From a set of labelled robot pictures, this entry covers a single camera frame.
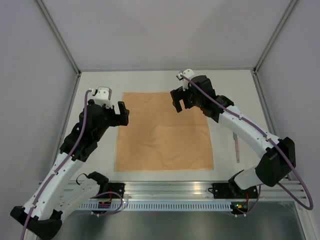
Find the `peach cloth napkin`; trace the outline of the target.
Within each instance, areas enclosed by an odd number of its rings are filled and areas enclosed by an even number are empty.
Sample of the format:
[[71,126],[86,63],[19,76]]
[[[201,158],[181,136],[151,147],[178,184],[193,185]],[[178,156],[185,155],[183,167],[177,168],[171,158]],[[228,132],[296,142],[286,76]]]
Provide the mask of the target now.
[[197,108],[178,113],[169,92],[125,92],[129,123],[118,128],[117,172],[213,170],[207,118]]

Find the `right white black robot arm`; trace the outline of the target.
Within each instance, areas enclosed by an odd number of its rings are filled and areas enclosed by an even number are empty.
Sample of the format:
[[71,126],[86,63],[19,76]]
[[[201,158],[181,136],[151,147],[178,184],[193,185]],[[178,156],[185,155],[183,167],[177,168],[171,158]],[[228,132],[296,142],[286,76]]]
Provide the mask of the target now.
[[195,75],[191,69],[180,72],[182,86],[170,92],[172,104],[179,113],[198,107],[202,113],[231,130],[245,141],[260,158],[259,163],[241,170],[228,180],[228,192],[235,198],[259,185],[274,187],[296,167],[295,143],[258,127],[224,95],[217,95],[206,75]]

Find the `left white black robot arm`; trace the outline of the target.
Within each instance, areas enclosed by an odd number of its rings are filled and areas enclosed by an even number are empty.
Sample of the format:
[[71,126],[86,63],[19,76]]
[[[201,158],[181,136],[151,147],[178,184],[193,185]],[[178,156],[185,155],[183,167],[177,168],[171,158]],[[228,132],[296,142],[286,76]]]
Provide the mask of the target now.
[[53,239],[65,219],[88,199],[122,199],[123,193],[110,187],[109,179],[93,171],[67,195],[63,190],[71,177],[88,160],[110,127],[127,126],[130,111],[118,103],[119,113],[106,104],[90,99],[79,114],[79,121],[64,139],[53,167],[34,195],[23,206],[15,206],[10,216],[41,240]]

